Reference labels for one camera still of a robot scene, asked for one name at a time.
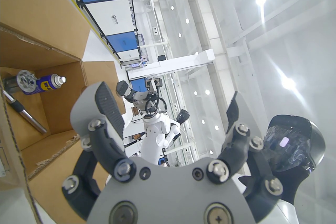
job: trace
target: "cardboard box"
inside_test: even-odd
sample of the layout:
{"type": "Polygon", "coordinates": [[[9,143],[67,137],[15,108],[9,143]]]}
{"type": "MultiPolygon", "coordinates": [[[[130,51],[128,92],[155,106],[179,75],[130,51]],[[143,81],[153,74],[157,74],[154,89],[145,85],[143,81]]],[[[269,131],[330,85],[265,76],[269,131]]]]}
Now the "cardboard box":
{"type": "MultiPolygon", "coordinates": [[[[1,98],[0,190],[25,189],[37,222],[34,200],[57,223],[83,223],[61,193],[64,179],[73,171],[81,153],[70,111],[82,90],[105,81],[114,93],[118,82],[114,62],[82,62],[90,25],[69,0],[0,0],[0,76],[25,69],[37,77],[66,77],[60,89],[30,96],[14,93],[25,109],[45,128],[40,134],[1,98]]],[[[121,98],[119,110],[125,113],[121,98]]],[[[107,173],[95,172],[103,187],[107,173]]]]}

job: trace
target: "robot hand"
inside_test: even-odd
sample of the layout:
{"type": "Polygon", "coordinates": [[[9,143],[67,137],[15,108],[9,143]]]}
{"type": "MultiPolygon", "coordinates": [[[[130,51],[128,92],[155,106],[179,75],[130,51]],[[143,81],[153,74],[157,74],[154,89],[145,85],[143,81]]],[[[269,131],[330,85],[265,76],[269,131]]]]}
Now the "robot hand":
{"type": "MultiPolygon", "coordinates": [[[[237,92],[227,115],[229,128],[217,159],[202,158],[165,169],[142,158],[126,157],[124,122],[111,91],[104,82],[89,86],[71,111],[71,124],[86,148],[63,183],[66,200],[89,224],[260,222],[282,198],[283,177],[272,172],[261,152],[263,141],[251,138],[250,127],[257,126],[237,92]],[[92,177],[97,162],[112,175],[102,192],[92,177]],[[239,179],[246,186],[241,194],[232,177],[245,162],[251,176],[239,179]]],[[[316,165],[313,159],[305,161],[309,162],[316,165]]]]}

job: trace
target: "blue spray can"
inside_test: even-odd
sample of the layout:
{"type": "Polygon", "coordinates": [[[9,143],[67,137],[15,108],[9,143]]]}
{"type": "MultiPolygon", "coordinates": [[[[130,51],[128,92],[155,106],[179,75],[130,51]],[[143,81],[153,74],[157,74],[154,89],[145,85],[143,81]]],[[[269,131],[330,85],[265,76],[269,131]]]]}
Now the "blue spray can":
{"type": "Polygon", "coordinates": [[[38,80],[36,80],[36,88],[32,92],[24,92],[26,95],[32,95],[37,93],[42,93],[45,91],[50,91],[54,89],[61,88],[62,84],[66,82],[65,77],[60,77],[59,75],[52,74],[48,76],[44,76],[38,80]]]}

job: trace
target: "logo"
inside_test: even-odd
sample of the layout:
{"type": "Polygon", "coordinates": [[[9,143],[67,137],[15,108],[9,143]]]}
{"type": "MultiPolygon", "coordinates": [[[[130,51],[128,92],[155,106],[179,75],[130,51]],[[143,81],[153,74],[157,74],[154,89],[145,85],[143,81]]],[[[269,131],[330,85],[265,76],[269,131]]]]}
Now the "logo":
{"type": "Polygon", "coordinates": [[[44,91],[52,90],[52,88],[50,87],[48,81],[41,82],[41,88],[42,88],[44,91]]]}
{"type": "Polygon", "coordinates": [[[116,25],[118,25],[118,20],[115,15],[111,16],[112,20],[115,22],[116,25]]]}

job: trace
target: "gray metal plate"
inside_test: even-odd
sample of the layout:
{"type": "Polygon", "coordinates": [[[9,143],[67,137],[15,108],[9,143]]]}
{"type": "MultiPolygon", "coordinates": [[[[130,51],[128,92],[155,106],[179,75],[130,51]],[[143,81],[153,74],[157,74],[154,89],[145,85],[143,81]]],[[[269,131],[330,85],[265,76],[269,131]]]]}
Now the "gray metal plate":
{"type": "Polygon", "coordinates": [[[132,158],[137,173],[129,183],[119,183],[113,178],[98,197],[87,223],[108,223],[112,208],[121,201],[129,201],[138,210],[138,224],[204,223],[204,212],[214,202],[224,204],[233,217],[234,224],[255,224],[253,215],[232,180],[222,185],[211,183],[206,176],[206,167],[211,158],[203,158],[194,164],[165,168],[153,165],[142,158],[132,158]],[[139,171],[151,170],[150,178],[143,181],[139,171]],[[196,181],[192,170],[199,167],[204,178],[196,181]]]}

